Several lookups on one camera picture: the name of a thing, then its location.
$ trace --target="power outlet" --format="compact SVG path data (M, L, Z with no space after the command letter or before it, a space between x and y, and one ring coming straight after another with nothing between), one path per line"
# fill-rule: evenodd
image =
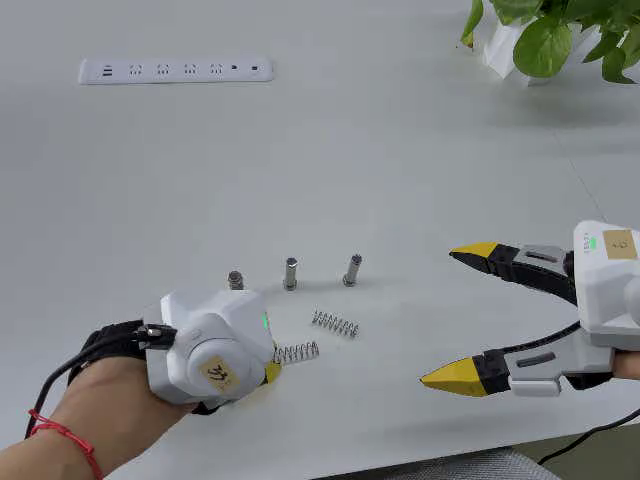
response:
M269 82L273 66L264 57L239 59L83 60L81 85L134 83Z

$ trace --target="red string bracelet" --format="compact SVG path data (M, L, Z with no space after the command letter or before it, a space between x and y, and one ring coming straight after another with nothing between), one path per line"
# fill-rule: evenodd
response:
M36 420L43 422L40 425L36 425L35 427L33 427L33 429L31 430L31 435L29 435L30 437L32 437L38 430L55 430L56 432L64 435L65 437L70 438L71 440L73 440L73 443L75 443L78 447L80 447L80 450L82 450L82 453L86 457L87 462L89 462L89 466L91 467L91 470L93 471L93 476L96 477L96 480L102 480L104 478L102 476L102 470L100 470L100 466L98 465L96 458L93 456L93 451L94 451L93 445L91 445L89 442L85 440L82 440L80 437L77 437L76 435L74 435L73 432L69 430L67 427L64 427L59 423L56 423L52 420L49 420L46 417L43 417L35 410L29 410L29 415L31 415Z

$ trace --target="metal bolt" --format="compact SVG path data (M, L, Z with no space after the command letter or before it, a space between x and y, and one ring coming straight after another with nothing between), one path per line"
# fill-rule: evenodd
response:
M285 271L284 271L284 281L282 282L282 285L284 286L284 289L289 292L291 292L292 290L295 290L296 287L298 286L298 281L296 280L297 266L298 266L298 261L295 258L293 257L287 258Z
M351 257L349 269L342 277L342 283L344 283L345 287L353 287L356 284L356 276L358 275L358 269L360 268L361 263L362 257L357 253Z
M242 274L237 270L233 272L229 272L229 277L227 278L229 282L229 288L231 290L244 290L244 280L242 279Z

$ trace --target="black cable on table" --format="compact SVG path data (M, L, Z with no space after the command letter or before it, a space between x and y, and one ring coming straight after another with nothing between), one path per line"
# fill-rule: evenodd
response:
M624 425L625 423L630 422L631 420L633 420L634 418L636 418L638 416L640 416L640 408L638 410L630 413L626 417L621 418L620 420L616 420L615 422L608 423L607 425L600 425L599 427L592 428L591 430L589 430L589 431L583 433L582 435L580 435L580 437L578 437L576 440L571 442L566 447L563 447L560 450L556 450L555 452L550 453L549 455L547 455L545 457L542 457L542 459L540 459L540 461L538 462L538 465L544 465L546 462L548 462L552 458L559 457L560 455L563 455L563 454L567 453L568 451L573 450L578 445L580 445L582 442L587 440L594 433L598 433L598 432L602 432L604 430L610 430L612 428L619 427L620 425Z

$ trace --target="coil spring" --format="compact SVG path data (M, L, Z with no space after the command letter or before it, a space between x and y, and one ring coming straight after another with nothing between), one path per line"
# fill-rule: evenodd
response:
M339 318L337 315L331 315L330 313L322 312L320 310L316 310L313 313L313 320L311 323L313 325L320 325L327 330L350 338L355 338L356 335L358 335L358 330L360 329L356 323L349 322L343 318Z
M287 365L303 360L311 360L320 355L316 342L300 343L298 345L277 345L273 353L273 361L282 365Z

